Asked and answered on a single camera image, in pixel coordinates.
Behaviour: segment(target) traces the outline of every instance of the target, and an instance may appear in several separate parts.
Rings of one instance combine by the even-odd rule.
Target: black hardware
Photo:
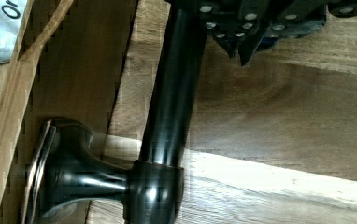
[[[125,170],[88,153],[91,132],[70,119],[51,119],[43,130],[21,223],[55,223],[76,202],[110,199],[123,204],[126,223],[174,223],[183,190],[181,160],[206,43],[199,19],[172,7],[140,156]]]
[[[281,38],[320,30],[326,8],[357,16],[357,1],[177,0],[166,27],[140,155],[131,169],[88,153],[91,132],[70,119],[51,119],[29,171],[21,223],[54,223],[81,200],[124,206],[126,223],[174,223],[184,190],[181,160],[207,35],[242,65]]]

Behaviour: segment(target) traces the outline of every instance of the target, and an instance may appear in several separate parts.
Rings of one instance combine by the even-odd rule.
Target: black metal rod
[[[180,166],[206,34],[199,19],[170,9],[139,159]]]

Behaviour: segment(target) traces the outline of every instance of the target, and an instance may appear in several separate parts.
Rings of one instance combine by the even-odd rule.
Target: rivet
[[[339,10],[339,12],[342,14],[347,14],[347,13],[351,13],[353,10],[354,10],[353,7],[344,7],[341,10]]]
[[[203,13],[208,13],[208,12],[211,12],[212,9],[213,9],[212,6],[201,6],[199,8],[199,11],[203,12]]]
[[[284,30],[284,29],[286,29],[285,25],[277,24],[277,25],[272,26],[272,30],[275,30],[275,31],[280,31],[280,30]]]
[[[242,28],[245,29],[245,30],[249,30],[251,29],[251,27],[253,27],[254,25],[252,23],[245,23]]]
[[[252,21],[255,19],[257,19],[257,14],[255,14],[255,13],[249,13],[245,16],[245,20],[247,20],[247,21]]]
[[[292,20],[295,20],[297,19],[297,15],[295,14],[292,14],[292,15],[287,15],[284,19],[288,20],[288,21],[292,21]]]
[[[235,33],[236,37],[243,37],[244,35],[245,35],[245,33],[243,33],[243,32]]]
[[[221,38],[224,38],[224,37],[225,37],[225,34],[217,34],[216,37],[219,38],[219,39],[221,39]]]
[[[205,27],[209,30],[214,29],[216,26],[217,26],[216,22],[208,21],[207,23],[205,23]]]

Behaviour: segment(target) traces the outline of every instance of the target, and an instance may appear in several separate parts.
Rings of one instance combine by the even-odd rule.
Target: black plastic piece
[[[93,157],[92,133],[71,119],[47,121],[28,175],[21,223],[56,223],[76,202],[122,202],[130,224],[173,224],[182,201],[181,160],[206,34],[171,7],[139,159],[130,170]]]
[[[199,18],[172,6],[140,160],[181,165],[205,43]]]
[[[131,224],[173,224],[183,191],[182,168],[136,161],[129,174],[123,218]]]

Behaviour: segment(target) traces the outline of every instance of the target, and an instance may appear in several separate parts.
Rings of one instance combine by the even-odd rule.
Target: black pole
[[[62,218],[71,203],[103,198],[122,202],[126,223],[173,224],[183,197],[180,165],[205,43],[199,19],[172,6],[143,145],[130,170],[93,158],[87,152],[92,134],[82,124],[49,121],[28,178],[24,223]]]
[[[197,17],[170,10],[139,159],[180,166],[206,43]]]

